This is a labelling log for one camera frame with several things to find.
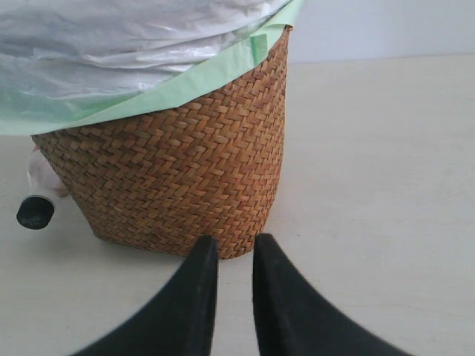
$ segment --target white wall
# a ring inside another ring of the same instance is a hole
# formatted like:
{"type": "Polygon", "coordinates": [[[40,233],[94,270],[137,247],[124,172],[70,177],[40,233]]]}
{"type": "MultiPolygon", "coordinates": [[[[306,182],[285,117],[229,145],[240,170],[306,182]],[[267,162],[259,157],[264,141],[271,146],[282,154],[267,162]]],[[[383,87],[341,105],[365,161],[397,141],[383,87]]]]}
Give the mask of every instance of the white wall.
{"type": "Polygon", "coordinates": [[[307,0],[292,62],[475,53],[475,0],[307,0]]]}

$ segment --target black cap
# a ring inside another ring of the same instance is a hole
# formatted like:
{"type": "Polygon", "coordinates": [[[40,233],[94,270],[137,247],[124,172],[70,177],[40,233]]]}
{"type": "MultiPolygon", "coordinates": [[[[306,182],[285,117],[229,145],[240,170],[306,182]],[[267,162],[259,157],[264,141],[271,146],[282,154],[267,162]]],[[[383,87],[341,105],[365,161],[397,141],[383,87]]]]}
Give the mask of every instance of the black cap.
{"type": "Polygon", "coordinates": [[[48,198],[30,196],[20,205],[16,220],[25,228],[41,230],[48,226],[53,214],[54,204],[48,198]]]}

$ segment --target floor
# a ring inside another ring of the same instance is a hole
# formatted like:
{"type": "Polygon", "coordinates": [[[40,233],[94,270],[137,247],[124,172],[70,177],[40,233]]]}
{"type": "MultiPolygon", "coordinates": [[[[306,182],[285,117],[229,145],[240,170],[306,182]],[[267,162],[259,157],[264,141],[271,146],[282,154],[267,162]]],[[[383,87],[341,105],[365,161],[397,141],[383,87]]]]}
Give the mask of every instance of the floor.
{"type": "MultiPolygon", "coordinates": [[[[351,318],[415,355],[475,355],[475,56],[293,65],[266,230],[351,318]]],[[[66,355],[133,314],[181,259],[95,239],[72,200],[15,213],[29,139],[0,137],[0,355],[66,355]]],[[[213,355],[258,355],[252,255],[220,264],[213,355]]]]}

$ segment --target woven texture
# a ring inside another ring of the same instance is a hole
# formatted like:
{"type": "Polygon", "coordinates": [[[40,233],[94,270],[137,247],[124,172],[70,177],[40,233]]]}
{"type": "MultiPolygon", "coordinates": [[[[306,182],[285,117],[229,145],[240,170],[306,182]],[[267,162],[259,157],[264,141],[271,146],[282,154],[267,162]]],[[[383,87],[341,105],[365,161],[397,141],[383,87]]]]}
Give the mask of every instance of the woven texture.
{"type": "Polygon", "coordinates": [[[220,258],[252,250],[281,172],[289,32],[180,108],[33,137],[97,237],[186,256],[210,234],[220,258]]]}

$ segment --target wicker basket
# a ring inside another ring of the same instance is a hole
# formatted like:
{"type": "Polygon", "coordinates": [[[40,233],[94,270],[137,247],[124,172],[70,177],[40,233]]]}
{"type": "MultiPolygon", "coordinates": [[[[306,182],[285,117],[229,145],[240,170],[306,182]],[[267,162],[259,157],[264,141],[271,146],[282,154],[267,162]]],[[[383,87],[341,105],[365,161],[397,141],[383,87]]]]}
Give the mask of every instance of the wicker basket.
{"type": "Polygon", "coordinates": [[[281,172],[289,32],[180,108],[33,137],[98,238],[185,256],[210,234],[221,258],[252,250],[281,172]]]}

